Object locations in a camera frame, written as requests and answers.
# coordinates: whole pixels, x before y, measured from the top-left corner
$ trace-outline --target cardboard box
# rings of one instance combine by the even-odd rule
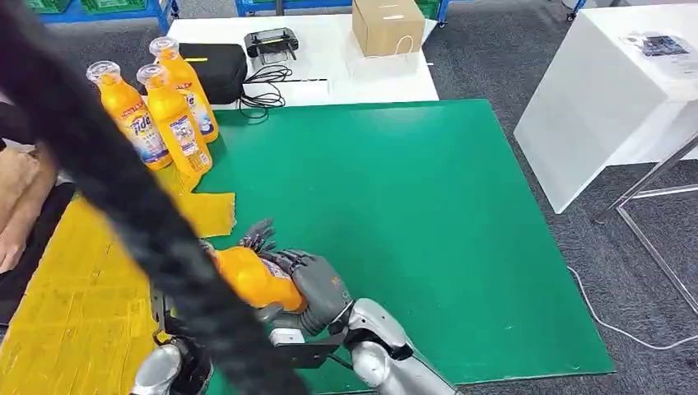
[[[351,24],[365,56],[418,52],[424,16],[414,0],[353,0]]]

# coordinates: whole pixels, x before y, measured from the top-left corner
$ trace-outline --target green mat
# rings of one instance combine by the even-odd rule
[[[326,257],[454,383],[614,370],[487,101],[216,117],[198,192],[235,191],[238,220],[217,248],[273,217],[280,247]],[[365,389],[331,360],[301,373],[317,393]]]

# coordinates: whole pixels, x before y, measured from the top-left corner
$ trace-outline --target yellow mat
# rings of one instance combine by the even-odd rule
[[[198,179],[158,172],[200,237],[228,235],[233,193],[192,194]],[[147,279],[82,197],[58,223],[0,346],[0,393],[128,393],[153,348]]]

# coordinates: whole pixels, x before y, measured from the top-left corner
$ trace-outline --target gray carpet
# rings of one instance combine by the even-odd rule
[[[230,0],[192,0],[182,17],[234,16]],[[647,165],[605,170],[567,211],[554,216],[525,158],[512,138],[514,127],[562,41],[567,10],[547,0],[482,0],[453,3],[449,24],[435,30],[424,50],[442,99],[487,98],[510,140],[556,241],[569,265],[578,269],[598,313],[636,336],[666,345],[698,333],[698,318],[669,285],[619,218],[594,225],[590,217],[637,180]],[[128,32],[116,33],[118,26]],[[150,59],[147,42],[154,21],[53,26],[66,55],[82,70],[109,58],[133,81]],[[698,164],[682,163],[662,186],[698,181]],[[628,206],[637,221],[698,293],[696,213],[691,197],[667,197]],[[672,351],[651,351],[599,329],[618,373],[467,386],[466,393],[692,394],[698,393],[698,342]]]

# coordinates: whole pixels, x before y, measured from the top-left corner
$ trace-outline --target black wire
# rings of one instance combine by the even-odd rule
[[[107,215],[153,285],[172,297],[237,393],[307,394],[58,43],[27,7],[0,0],[2,93],[82,195]]]
[[[328,354],[328,358],[337,362],[338,364],[344,366],[345,368],[351,370],[352,372],[354,371],[354,367],[349,364],[349,362],[346,362],[342,358],[334,355],[334,354]]]
[[[274,85],[273,82],[284,82],[291,75],[293,75],[293,71],[282,64],[272,64],[257,70],[256,73],[244,80],[244,83],[266,83],[270,85],[274,91],[250,96],[244,93],[243,90],[240,101],[238,101],[238,110],[240,113],[248,119],[265,119],[269,115],[269,109],[285,106],[286,99],[284,99],[281,91],[279,91],[279,88]],[[250,114],[242,108],[242,105],[246,105],[251,109],[262,109],[263,113],[261,115]]]

